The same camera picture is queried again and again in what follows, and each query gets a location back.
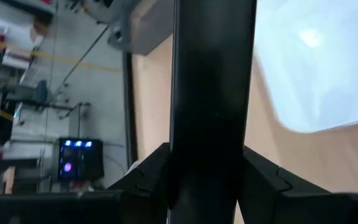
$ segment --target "black metal post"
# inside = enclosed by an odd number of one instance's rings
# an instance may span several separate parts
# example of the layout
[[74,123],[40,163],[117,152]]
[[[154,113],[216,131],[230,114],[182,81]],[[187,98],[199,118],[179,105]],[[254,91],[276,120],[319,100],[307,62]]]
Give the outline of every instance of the black metal post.
[[176,0],[170,223],[232,223],[256,0]]
[[124,106],[126,125],[127,168],[138,160],[135,121],[134,79],[132,54],[122,53],[122,75],[124,76]]

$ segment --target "beige surface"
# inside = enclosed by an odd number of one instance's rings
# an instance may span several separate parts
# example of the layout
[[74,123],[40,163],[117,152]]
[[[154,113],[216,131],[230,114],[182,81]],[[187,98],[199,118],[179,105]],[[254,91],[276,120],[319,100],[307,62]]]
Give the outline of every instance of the beige surface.
[[[145,158],[169,137],[172,37],[147,57],[134,57],[139,156]],[[283,128],[256,63],[252,70],[246,145],[325,189],[358,191],[358,125],[314,134]]]
[[5,184],[5,192],[2,194],[12,194],[14,179],[15,179],[15,167],[9,167],[5,172],[3,176],[3,181]]

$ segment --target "gray floor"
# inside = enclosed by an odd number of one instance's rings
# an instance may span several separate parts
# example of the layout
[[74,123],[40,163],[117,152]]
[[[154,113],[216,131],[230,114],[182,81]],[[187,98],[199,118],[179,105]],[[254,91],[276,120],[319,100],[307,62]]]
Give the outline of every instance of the gray floor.
[[[60,6],[40,51],[54,57],[79,60],[103,29],[103,25],[97,26],[87,15],[72,14]],[[107,38],[108,31],[83,62],[121,71],[122,53],[108,46]],[[73,66],[72,63],[62,62],[61,58],[50,60],[39,57],[34,66],[37,69],[36,79],[47,79],[51,90],[56,91]],[[70,85],[65,89],[70,99],[69,105],[91,103],[87,122],[82,124],[81,132],[86,137],[102,139],[106,143],[104,184],[111,185],[127,169],[122,72],[78,66],[66,82]],[[44,128],[48,136],[67,135],[67,121],[59,121],[55,110],[48,110],[35,123],[38,124],[33,126]]]

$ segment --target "white panel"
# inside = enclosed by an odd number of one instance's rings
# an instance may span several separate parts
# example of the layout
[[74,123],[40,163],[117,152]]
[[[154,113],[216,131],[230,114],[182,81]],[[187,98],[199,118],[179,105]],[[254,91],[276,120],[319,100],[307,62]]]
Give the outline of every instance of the white panel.
[[4,152],[4,159],[31,159],[39,158],[41,151],[45,150],[45,158],[52,157],[51,144],[29,144],[29,143],[12,143],[11,148]]
[[25,24],[32,24],[34,17],[31,14],[0,2],[0,20],[23,26]]
[[358,1],[259,1],[255,45],[285,127],[358,122]]

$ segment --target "black plastic frame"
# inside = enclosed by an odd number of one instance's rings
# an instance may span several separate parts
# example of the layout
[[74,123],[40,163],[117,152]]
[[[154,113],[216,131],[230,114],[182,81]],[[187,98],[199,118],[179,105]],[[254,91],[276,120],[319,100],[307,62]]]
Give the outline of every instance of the black plastic frame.
[[127,167],[129,169],[138,160],[132,54],[122,53],[122,68],[122,75],[124,76]]
[[172,224],[234,221],[255,16],[256,0],[175,1]]

